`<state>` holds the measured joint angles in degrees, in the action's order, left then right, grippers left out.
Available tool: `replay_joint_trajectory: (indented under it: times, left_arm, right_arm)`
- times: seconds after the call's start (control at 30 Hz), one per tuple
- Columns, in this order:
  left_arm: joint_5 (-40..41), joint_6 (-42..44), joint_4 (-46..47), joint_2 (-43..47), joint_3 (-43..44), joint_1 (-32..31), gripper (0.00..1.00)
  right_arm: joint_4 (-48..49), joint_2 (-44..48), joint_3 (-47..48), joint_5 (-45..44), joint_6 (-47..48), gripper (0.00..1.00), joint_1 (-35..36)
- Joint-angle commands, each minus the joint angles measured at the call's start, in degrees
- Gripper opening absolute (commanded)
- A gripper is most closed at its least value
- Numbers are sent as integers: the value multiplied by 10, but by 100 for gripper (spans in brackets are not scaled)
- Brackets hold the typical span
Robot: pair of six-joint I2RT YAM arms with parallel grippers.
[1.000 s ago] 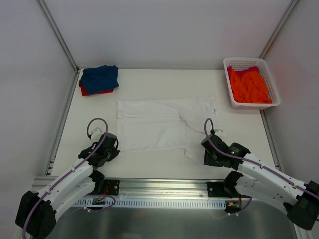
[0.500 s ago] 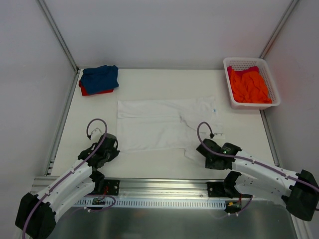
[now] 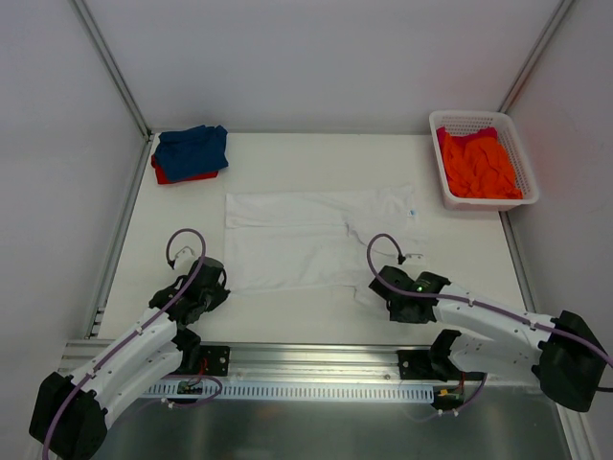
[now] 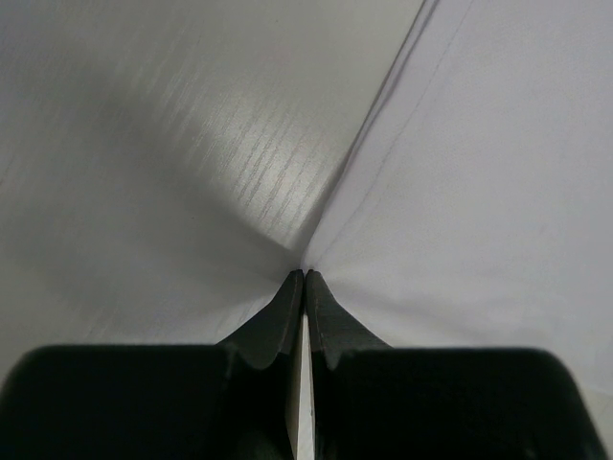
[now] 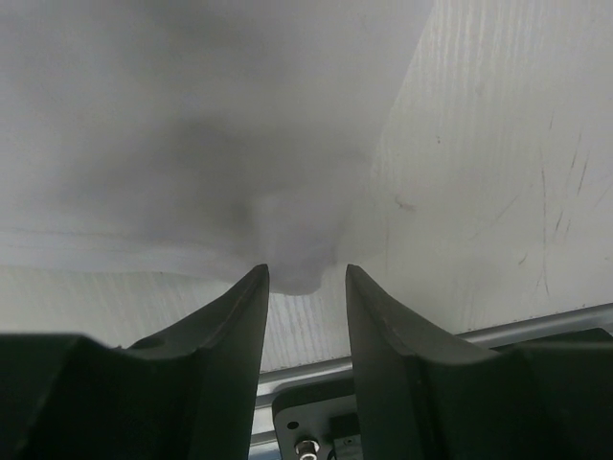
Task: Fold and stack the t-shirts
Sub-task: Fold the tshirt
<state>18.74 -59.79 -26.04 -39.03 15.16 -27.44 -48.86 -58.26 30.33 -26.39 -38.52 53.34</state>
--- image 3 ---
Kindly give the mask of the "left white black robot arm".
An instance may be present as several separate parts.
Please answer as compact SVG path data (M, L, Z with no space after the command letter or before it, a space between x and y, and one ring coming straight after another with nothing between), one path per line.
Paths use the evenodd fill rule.
M41 382L29 433L43 446L42 456L92 458L120 415L167 375L185 375L198 385L226 374L227 349L206 350L189 328L227 300L226 282L222 262L194 261L187 274L152 296L120 338L67 375L54 372Z

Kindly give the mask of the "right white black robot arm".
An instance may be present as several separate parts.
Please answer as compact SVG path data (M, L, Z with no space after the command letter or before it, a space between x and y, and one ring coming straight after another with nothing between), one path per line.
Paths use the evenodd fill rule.
M587 412L612 359L586 322L563 311L552 317L474 298L432 272L410 278L386 265L369 288L391 321L444 326L420 362L424 376L447 381L488 375L536 386L553 402Z

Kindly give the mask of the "white t shirt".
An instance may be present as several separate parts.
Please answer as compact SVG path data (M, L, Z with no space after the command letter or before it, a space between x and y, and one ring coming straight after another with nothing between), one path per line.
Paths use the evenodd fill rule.
M255 294L303 288L354 288L371 299L367 246L375 266L394 265L405 253L426 257L409 185L347 192L228 194L224 263L229 288Z

